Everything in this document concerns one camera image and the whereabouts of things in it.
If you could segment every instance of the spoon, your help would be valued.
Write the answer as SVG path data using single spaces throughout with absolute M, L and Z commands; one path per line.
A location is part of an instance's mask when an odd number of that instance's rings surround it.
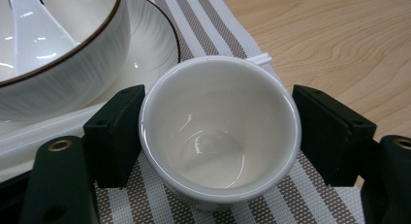
M 77 44 L 41 0 L 10 0 L 15 21 L 15 70 L 40 68 Z

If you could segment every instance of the cup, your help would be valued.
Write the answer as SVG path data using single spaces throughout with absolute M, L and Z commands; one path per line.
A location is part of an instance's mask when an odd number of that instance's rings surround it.
M 300 149 L 300 116 L 274 76 L 239 58 L 206 56 L 171 68 L 148 90 L 140 139 L 177 197 L 231 208 L 277 185 Z

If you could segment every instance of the wooden table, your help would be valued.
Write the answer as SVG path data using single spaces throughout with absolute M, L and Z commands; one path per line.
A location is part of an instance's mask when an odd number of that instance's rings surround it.
M 224 0 L 276 74 L 411 137 L 411 0 Z

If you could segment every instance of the ceramic bowl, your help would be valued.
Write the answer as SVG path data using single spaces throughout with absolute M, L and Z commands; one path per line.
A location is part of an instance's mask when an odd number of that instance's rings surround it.
M 300 148 L 300 117 L 284 86 L 243 59 L 207 56 L 169 70 L 140 112 L 142 149 L 195 208 L 250 201 L 277 185 Z
M 125 0 L 43 1 L 77 45 L 45 66 L 16 75 L 13 15 L 8 1 L 0 0 L 5 21 L 0 31 L 1 121 L 47 119 L 89 103 L 112 84 L 127 55 Z

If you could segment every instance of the striped cloth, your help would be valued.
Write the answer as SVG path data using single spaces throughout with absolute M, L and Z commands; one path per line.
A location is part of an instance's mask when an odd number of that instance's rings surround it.
M 261 54 L 223 0 L 150 1 L 176 28 L 182 60 Z M 275 76 L 269 65 L 265 69 Z M 325 186 L 302 153 L 278 186 L 231 210 L 201 212 L 187 207 L 162 183 L 143 153 L 127 188 L 97 188 L 97 197 L 103 223 L 364 223 L 360 191 Z

